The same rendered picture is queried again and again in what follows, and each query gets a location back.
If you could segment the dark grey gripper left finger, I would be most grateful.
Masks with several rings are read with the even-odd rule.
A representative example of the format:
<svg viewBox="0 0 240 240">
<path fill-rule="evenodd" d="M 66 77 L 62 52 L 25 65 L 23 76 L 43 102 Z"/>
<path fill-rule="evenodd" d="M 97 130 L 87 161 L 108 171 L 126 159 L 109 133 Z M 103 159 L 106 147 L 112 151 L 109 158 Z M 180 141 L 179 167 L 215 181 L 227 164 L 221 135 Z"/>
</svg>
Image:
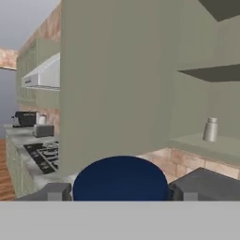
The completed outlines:
<svg viewBox="0 0 240 240">
<path fill-rule="evenodd" d="M 18 198 L 18 201 L 70 201 L 70 183 L 49 183 L 41 190 Z"/>
</svg>

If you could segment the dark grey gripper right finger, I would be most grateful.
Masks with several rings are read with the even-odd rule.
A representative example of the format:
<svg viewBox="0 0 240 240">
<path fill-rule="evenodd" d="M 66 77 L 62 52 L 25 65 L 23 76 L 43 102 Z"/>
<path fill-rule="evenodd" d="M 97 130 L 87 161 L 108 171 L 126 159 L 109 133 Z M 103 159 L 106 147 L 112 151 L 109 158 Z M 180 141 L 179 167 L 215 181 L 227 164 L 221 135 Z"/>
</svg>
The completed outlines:
<svg viewBox="0 0 240 240">
<path fill-rule="evenodd" d="M 179 186 L 170 184 L 172 199 L 174 201 L 226 201 L 227 198 L 221 196 L 207 185 Z"/>
</svg>

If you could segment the silver metal shaker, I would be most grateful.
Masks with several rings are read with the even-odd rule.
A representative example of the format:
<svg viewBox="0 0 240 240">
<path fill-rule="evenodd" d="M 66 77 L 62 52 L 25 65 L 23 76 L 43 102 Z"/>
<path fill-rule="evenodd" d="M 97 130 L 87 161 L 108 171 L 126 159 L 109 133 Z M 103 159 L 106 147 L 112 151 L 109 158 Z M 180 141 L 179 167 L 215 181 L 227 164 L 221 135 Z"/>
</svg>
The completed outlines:
<svg viewBox="0 0 240 240">
<path fill-rule="evenodd" d="M 215 142 L 218 135 L 218 120 L 215 117 L 208 117 L 205 123 L 203 139 L 207 142 Z"/>
</svg>

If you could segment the olive green open cabinet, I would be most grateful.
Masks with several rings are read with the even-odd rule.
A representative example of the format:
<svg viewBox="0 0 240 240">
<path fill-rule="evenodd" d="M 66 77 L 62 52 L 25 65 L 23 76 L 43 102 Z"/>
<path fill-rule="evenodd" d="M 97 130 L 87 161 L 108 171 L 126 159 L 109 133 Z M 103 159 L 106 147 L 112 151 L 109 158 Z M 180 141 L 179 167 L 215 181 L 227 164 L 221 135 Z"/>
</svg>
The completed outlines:
<svg viewBox="0 0 240 240">
<path fill-rule="evenodd" d="M 240 0 L 172 0 L 174 97 L 170 143 L 240 165 Z M 217 140 L 203 139 L 208 117 Z"/>
</svg>

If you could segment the olive green cabinet door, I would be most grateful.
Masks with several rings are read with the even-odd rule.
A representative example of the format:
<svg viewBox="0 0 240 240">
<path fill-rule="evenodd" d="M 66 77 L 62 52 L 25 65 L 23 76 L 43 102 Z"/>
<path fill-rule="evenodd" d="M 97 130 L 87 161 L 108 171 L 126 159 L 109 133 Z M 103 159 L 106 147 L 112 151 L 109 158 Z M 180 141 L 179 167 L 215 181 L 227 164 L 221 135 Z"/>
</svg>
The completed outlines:
<svg viewBox="0 0 240 240">
<path fill-rule="evenodd" d="M 62 0 L 60 173 L 203 132 L 214 58 L 200 0 Z"/>
</svg>

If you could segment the dark grey box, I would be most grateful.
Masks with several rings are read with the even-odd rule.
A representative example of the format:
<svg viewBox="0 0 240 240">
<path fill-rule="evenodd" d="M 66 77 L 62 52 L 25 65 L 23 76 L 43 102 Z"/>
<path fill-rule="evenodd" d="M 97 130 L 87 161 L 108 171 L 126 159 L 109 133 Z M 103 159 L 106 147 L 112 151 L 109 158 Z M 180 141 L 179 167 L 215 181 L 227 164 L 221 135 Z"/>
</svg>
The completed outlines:
<svg viewBox="0 0 240 240">
<path fill-rule="evenodd" d="M 179 186 L 207 185 L 221 196 L 226 197 L 226 201 L 240 201 L 240 180 L 204 168 L 198 168 L 171 184 Z"/>
</svg>

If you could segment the black gas hob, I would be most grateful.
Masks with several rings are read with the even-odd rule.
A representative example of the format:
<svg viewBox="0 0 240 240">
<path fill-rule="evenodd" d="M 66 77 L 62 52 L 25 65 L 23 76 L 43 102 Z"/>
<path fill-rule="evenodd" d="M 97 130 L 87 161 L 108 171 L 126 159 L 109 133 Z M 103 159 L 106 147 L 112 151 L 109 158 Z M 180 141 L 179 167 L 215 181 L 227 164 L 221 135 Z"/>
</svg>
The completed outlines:
<svg viewBox="0 0 240 240">
<path fill-rule="evenodd" d="M 59 165 L 59 142 L 32 143 L 23 146 L 44 174 L 54 173 Z"/>
</svg>

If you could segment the olive green base cupboards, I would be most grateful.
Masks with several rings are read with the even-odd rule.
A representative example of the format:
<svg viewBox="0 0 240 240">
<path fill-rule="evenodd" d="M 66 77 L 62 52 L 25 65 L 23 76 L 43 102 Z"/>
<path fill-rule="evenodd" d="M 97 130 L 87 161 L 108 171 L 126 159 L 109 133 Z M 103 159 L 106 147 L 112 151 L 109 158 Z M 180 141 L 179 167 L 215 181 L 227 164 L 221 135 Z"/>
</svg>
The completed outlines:
<svg viewBox="0 0 240 240">
<path fill-rule="evenodd" d="M 35 191 L 34 180 L 23 164 L 23 159 L 9 135 L 6 136 L 6 149 L 7 169 L 10 174 L 15 196 L 20 198 L 33 193 Z"/>
</svg>

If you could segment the silver toaster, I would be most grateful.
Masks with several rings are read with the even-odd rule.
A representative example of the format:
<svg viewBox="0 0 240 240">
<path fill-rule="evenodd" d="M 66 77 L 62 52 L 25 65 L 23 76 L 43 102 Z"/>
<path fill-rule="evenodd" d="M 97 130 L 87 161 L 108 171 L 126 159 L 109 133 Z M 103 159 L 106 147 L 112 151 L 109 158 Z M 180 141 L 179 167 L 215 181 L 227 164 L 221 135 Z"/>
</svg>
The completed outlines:
<svg viewBox="0 0 240 240">
<path fill-rule="evenodd" d="M 37 138 L 53 136 L 54 126 L 53 125 L 34 125 L 33 135 Z"/>
</svg>

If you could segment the dark blue round object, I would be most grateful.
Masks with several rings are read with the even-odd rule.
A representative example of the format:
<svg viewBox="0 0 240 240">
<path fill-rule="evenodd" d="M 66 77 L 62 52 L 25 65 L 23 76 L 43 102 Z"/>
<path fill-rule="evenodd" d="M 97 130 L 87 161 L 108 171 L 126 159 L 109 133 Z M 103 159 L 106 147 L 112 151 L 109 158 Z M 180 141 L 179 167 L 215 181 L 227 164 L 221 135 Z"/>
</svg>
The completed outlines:
<svg viewBox="0 0 240 240">
<path fill-rule="evenodd" d="M 73 184 L 74 201 L 166 201 L 168 184 L 152 162 L 131 156 L 105 157 L 85 167 Z"/>
</svg>

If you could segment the silver range hood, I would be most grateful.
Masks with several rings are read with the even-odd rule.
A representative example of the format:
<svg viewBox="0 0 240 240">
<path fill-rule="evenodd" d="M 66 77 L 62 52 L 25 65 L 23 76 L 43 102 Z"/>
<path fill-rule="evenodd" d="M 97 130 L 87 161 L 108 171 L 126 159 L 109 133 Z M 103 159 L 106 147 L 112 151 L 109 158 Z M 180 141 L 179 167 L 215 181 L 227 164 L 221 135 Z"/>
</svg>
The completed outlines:
<svg viewBox="0 0 240 240">
<path fill-rule="evenodd" d="M 57 53 L 22 77 L 24 88 L 60 89 L 60 53 Z"/>
</svg>

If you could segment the olive green wall cupboards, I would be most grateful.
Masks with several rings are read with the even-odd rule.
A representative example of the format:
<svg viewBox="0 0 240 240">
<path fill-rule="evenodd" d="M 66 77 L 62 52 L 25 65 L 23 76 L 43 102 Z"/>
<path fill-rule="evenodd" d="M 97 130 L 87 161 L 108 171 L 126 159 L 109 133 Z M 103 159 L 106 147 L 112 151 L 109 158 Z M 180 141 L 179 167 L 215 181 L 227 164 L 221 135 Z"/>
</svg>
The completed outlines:
<svg viewBox="0 0 240 240">
<path fill-rule="evenodd" d="M 37 105 L 37 90 L 22 88 L 22 77 L 59 51 L 59 42 L 38 37 L 19 54 L 16 75 L 16 93 L 19 103 L 31 107 Z"/>
</svg>

